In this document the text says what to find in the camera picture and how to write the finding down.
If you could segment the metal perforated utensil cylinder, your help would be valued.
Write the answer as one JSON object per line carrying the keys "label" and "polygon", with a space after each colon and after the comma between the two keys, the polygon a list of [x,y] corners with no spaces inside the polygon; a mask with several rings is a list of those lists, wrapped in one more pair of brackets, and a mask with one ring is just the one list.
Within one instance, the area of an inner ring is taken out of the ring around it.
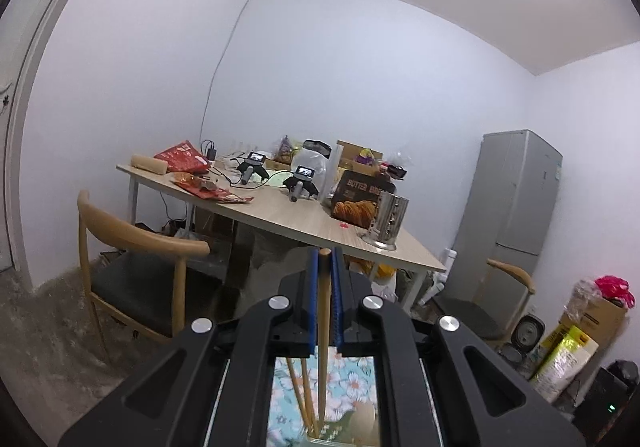
{"label": "metal perforated utensil cylinder", "polygon": [[376,202],[372,222],[361,239],[375,248],[395,251],[408,205],[409,200],[403,196],[382,191]]}

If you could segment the black rice cooker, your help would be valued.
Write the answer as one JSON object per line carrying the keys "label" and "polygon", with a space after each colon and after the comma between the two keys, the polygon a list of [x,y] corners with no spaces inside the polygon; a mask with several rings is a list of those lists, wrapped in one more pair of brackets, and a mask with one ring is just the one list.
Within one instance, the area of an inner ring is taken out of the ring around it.
{"label": "black rice cooker", "polygon": [[533,352],[544,336],[544,331],[546,326],[541,319],[534,315],[524,315],[515,325],[510,340],[498,348],[499,355],[509,365],[517,368]]}

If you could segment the grey cloth bundle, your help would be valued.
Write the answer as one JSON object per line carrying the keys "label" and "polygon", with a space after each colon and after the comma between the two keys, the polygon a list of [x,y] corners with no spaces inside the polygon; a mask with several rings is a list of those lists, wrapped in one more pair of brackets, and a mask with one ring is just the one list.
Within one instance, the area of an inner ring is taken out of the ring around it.
{"label": "grey cloth bundle", "polygon": [[235,317],[244,315],[250,306],[276,295],[280,281],[300,271],[306,262],[306,248],[296,241],[272,233],[255,233],[250,273],[241,290]]}

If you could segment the wooden chair left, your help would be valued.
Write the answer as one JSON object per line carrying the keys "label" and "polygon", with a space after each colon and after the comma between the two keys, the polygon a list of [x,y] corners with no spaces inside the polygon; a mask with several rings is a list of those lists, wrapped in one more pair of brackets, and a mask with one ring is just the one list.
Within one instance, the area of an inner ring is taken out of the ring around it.
{"label": "wooden chair left", "polygon": [[[139,228],[90,201],[77,197],[79,268],[90,321],[100,347],[108,353],[98,311],[124,326],[166,343],[191,318],[209,312],[216,280],[188,266],[210,252],[207,242],[168,237]],[[88,238],[119,251],[102,268],[89,259]]]}

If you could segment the butter bread box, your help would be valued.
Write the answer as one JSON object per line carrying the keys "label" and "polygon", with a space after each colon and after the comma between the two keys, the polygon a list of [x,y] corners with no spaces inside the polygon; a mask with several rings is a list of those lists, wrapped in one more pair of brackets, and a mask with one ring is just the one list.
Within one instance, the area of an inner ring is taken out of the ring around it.
{"label": "butter bread box", "polygon": [[346,170],[332,196],[331,216],[350,225],[368,228],[383,191],[394,193],[396,186],[383,176]]}

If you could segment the yellow plastic bag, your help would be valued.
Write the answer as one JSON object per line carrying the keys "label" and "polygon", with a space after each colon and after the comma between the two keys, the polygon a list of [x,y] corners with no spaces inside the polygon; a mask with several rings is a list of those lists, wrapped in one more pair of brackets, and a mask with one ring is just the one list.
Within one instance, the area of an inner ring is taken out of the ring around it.
{"label": "yellow plastic bag", "polygon": [[357,257],[349,256],[347,259],[349,268],[358,271],[360,274],[367,275],[373,280],[378,279],[386,282],[392,279],[397,269],[386,264],[367,261],[367,259],[357,259]]}

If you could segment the cardboard box pink bag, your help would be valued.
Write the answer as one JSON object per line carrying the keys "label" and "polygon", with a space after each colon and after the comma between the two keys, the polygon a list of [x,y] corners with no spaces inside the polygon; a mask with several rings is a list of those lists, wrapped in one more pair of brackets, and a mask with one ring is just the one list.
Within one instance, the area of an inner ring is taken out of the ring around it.
{"label": "cardboard box pink bag", "polygon": [[607,349],[622,331],[634,305],[636,299],[627,280],[611,275],[582,279],[574,284],[559,324],[567,329],[577,327],[600,349]]}

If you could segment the wooden chopstick three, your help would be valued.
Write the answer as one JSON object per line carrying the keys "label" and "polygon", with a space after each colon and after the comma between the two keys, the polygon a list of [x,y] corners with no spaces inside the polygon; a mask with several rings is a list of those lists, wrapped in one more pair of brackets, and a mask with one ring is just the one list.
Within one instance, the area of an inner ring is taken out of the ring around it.
{"label": "wooden chopstick three", "polygon": [[331,328],[331,250],[319,251],[318,264],[318,420],[326,421],[326,385]]}

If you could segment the silver refrigerator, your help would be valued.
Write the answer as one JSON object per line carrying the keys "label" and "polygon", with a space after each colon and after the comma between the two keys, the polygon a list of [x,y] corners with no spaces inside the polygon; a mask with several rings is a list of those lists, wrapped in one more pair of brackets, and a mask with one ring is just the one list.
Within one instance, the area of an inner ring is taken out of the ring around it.
{"label": "silver refrigerator", "polygon": [[535,272],[562,173],[562,154],[529,129],[486,134],[443,293],[469,301],[486,259]]}

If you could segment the grey wooden desk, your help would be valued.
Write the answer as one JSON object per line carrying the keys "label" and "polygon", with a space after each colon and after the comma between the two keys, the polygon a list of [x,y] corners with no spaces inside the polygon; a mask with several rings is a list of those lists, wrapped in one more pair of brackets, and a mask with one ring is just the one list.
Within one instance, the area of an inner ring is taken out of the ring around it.
{"label": "grey wooden desk", "polygon": [[409,291],[400,302],[404,311],[410,311],[425,277],[445,270],[442,262],[405,229],[399,231],[396,248],[392,251],[380,249],[361,239],[362,229],[332,218],[320,203],[308,199],[291,202],[282,189],[260,187],[248,194],[253,198],[249,204],[220,204],[186,192],[172,182],[169,174],[160,176],[130,165],[117,165],[116,168],[129,176],[127,218],[131,222],[137,215],[139,187],[144,186],[186,202],[190,210],[198,207],[306,245],[340,247],[352,257],[415,273]]}

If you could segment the wooden chopstick two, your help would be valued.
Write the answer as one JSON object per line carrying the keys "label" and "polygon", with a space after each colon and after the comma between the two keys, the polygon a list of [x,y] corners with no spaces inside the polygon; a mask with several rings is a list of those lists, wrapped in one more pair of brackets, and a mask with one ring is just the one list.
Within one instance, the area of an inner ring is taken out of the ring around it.
{"label": "wooden chopstick two", "polygon": [[311,437],[317,437],[319,435],[319,426],[314,413],[314,402],[311,397],[310,380],[308,377],[307,360],[302,358],[300,360],[300,371],[302,371],[303,378],[303,395],[304,395],[304,409],[305,417],[308,425],[308,435]]}

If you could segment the green plastic utensil holder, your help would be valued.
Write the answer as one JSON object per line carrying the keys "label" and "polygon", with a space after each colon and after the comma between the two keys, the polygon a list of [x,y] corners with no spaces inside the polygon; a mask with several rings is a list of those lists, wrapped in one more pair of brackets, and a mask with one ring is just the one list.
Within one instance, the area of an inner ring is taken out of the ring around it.
{"label": "green plastic utensil holder", "polygon": [[[304,434],[299,440],[299,446],[358,446],[354,443],[349,428],[349,421],[353,413],[353,410],[348,411],[341,420],[326,424],[319,438]],[[376,425],[378,426],[378,416],[376,416]],[[381,445],[381,441],[378,429],[378,443],[375,446],[379,445]]]}

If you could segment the yellow green rice bag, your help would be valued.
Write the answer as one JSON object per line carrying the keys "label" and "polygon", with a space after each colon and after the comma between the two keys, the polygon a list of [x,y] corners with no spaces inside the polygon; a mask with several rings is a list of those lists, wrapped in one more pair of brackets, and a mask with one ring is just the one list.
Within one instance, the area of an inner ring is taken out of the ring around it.
{"label": "yellow green rice bag", "polygon": [[586,332],[571,326],[541,363],[530,384],[545,401],[553,404],[598,348],[599,344]]}

